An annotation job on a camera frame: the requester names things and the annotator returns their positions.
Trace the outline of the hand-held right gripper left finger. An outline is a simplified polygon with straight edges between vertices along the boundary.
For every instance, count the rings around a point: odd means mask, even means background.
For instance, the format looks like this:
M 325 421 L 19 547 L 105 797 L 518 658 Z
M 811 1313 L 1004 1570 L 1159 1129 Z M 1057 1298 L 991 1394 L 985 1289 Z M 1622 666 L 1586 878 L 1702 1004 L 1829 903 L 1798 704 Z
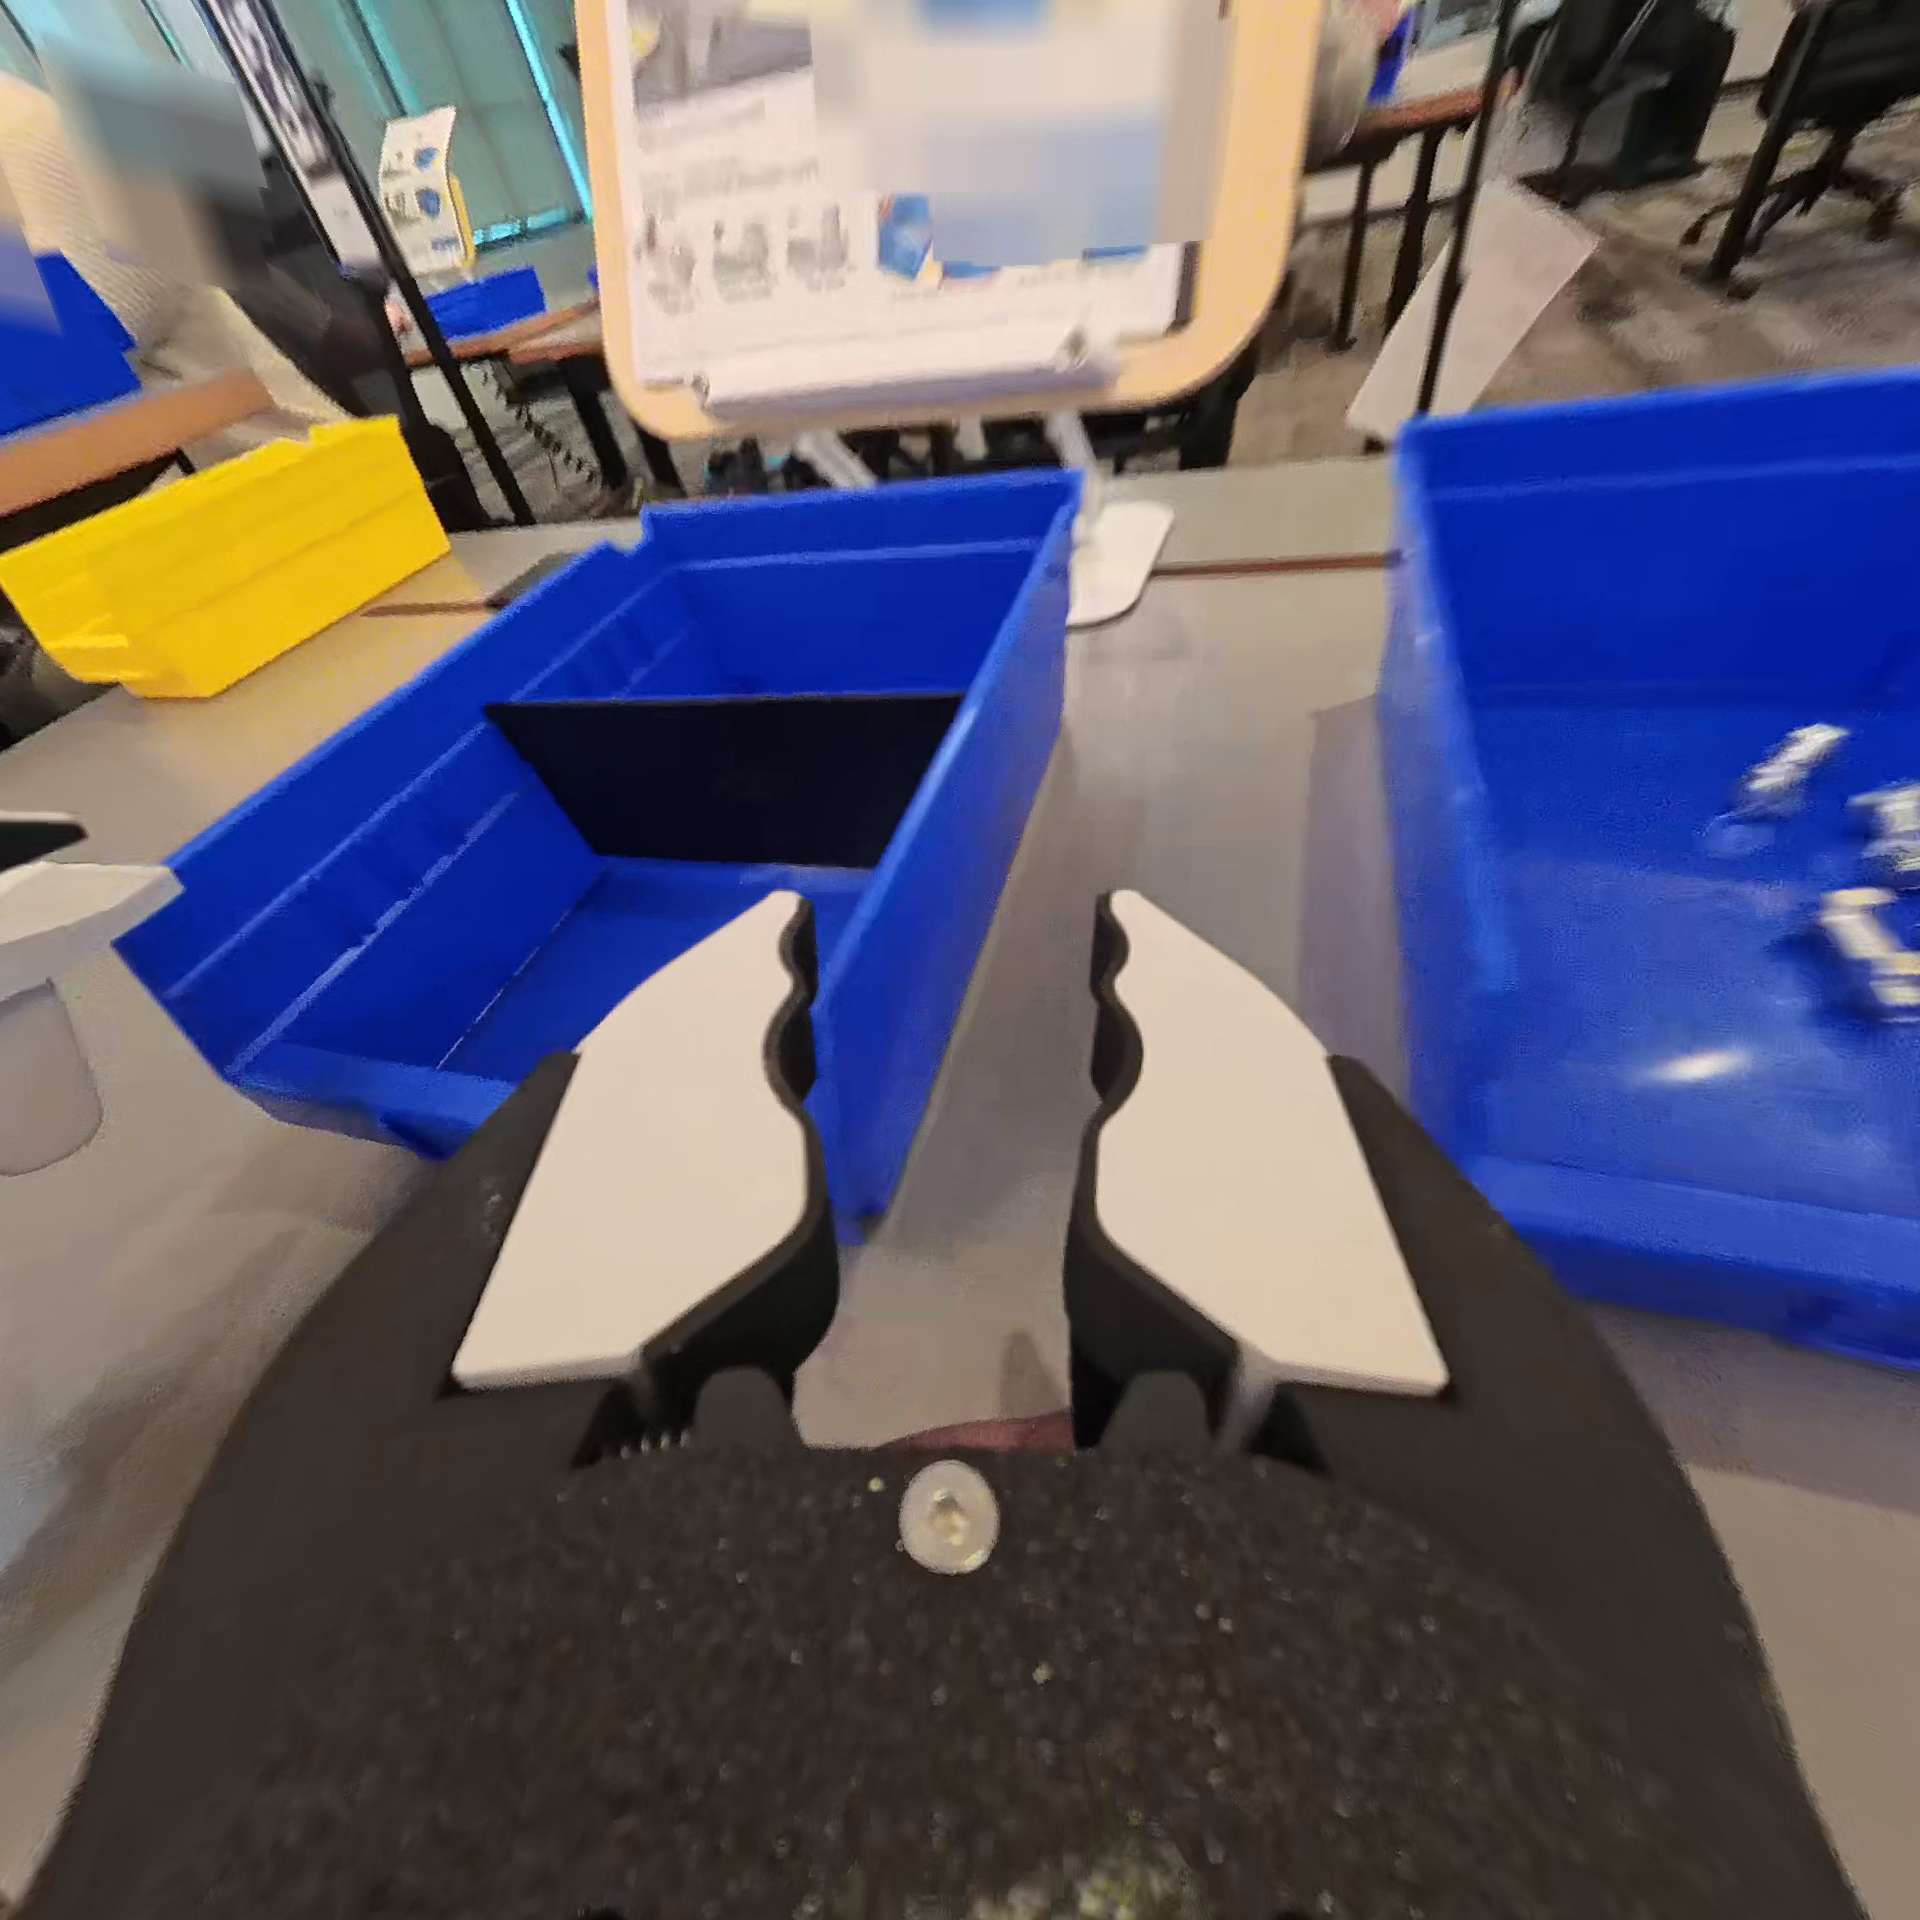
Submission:
M 807 1114 L 813 906 L 772 890 L 668 958 L 574 1047 L 452 1380 L 628 1380 L 686 1420 L 709 1378 L 795 1396 L 840 1306 Z

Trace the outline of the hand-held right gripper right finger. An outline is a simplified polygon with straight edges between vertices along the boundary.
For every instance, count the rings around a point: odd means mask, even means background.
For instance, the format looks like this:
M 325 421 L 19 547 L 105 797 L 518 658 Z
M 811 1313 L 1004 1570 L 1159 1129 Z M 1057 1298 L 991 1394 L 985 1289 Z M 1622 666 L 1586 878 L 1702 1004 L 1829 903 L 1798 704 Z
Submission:
M 1097 900 L 1091 996 L 1072 1357 L 1115 1396 L 1179 1374 L 1207 1422 L 1295 1385 L 1438 1401 L 1451 1367 L 1317 1033 L 1134 888 Z

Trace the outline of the blue bin with black divider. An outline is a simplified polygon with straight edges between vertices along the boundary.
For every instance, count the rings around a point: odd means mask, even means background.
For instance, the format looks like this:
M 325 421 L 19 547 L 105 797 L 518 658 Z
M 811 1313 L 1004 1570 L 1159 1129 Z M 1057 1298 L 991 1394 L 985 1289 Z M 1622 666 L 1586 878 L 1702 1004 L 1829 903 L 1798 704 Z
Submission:
M 766 890 L 835 1221 L 896 1198 L 1062 733 L 1055 465 L 652 508 L 169 855 L 121 940 L 236 1089 L 446 1159 Z

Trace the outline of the yellow plastic bin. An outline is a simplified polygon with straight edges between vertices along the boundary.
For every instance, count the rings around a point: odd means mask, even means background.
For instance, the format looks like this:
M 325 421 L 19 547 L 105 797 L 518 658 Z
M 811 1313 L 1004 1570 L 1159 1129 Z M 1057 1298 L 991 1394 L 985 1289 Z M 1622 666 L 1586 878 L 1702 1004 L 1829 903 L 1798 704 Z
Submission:
M 5 556 L 77 682 L 203 701 L 452 553 L 394 418 L 321 424 Z

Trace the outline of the wooden rear table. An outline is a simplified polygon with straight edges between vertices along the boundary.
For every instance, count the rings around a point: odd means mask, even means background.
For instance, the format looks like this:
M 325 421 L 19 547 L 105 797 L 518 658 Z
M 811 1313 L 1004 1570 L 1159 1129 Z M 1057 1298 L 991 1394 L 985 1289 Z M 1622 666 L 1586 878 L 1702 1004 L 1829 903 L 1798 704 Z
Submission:
M 241 424 L 274 404 L 255 371 L 123 394 L 5 437 L 5 517 L 39 508 Z

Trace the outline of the black tripod stand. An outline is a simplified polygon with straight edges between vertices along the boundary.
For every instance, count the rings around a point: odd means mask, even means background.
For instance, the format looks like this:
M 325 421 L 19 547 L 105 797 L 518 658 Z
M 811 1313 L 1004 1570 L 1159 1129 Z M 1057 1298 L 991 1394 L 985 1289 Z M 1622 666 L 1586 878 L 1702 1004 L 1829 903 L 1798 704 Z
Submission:
M 370 185 L 367 172 L 360 168 L 357 156 L 348 154 L 348 140 L 341 129 L 331 98 L 325 94 L 325 83 L 314 82 L 314 75 L 308 75 L 308 68 L 302 65 L 302 56 L 293 50 L 293 40 L 286 36 L 284 22 L 278 20 L 270 3 L 253 3 L 248 7 L 261 36 L 274 45 L 274 56 L 281 57 L 281 65 L 286 68 L 291 83 L 296 88 L 304 108 L 309 112 L 309 117 L 321 125 L 321 135 L 328 140 L 328 149 L 332 154 L 332 160 L 341 162 L 341 172 L 348 185 L 348 194 L 362 215 L 362 225 L 370 227 L 370 239 L 379 250 L 379 261 L 389 273 L 389 279 L 399 287 L 401 293 L 401 305 L 413 314 L 414 329 L 420 334 L 420 341 L 428 349 L 431 365 L 445 376 L 459 414 L 467 418 L 467 427 L 476 441 L 476 450 L 487 462 L 487 471 L 492 472 L 501 497 L 514 517 L 515 525 L 537 525 L 540 517 L 528 502 L 528 497 L 522 493 L 518 481 L 515 481 L 515 465 L 505 460 L 505 450 L 501 446 L 489 418 L 483 414 L 480 401 L 473 397 L 473 390 L 467 389 L 467 371 L 457 363 L 439 317 L 431 314 L 424 289 L 419 285 L 419 277 L 413 273 L 413 266 L 405 263 L 405 254 L 399 250 L 394 233 L 387 221 L 382 201 L 375 194 L 375 188 Z

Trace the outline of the small blue bin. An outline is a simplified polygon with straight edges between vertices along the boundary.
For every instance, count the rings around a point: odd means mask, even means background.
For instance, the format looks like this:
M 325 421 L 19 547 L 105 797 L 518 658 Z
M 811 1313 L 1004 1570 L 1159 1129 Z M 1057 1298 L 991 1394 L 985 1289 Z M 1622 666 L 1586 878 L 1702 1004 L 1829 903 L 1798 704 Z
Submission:
M 537 266 L 504 266 L 428 289 L 424 304 L 446 341 L 480 338 L 549 314 Z

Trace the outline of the instruction board on white stand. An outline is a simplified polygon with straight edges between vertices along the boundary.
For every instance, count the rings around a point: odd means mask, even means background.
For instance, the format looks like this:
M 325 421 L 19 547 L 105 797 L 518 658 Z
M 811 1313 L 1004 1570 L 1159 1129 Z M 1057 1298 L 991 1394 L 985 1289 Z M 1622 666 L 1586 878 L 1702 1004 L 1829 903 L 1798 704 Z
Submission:
M 1326 3 L 577 3 L 605 360 L 661 441 L 1037 418 L 1078 477 L 1072 627 L 1131 613 L 1171 508 L 1091 421 L 1258 337 Z

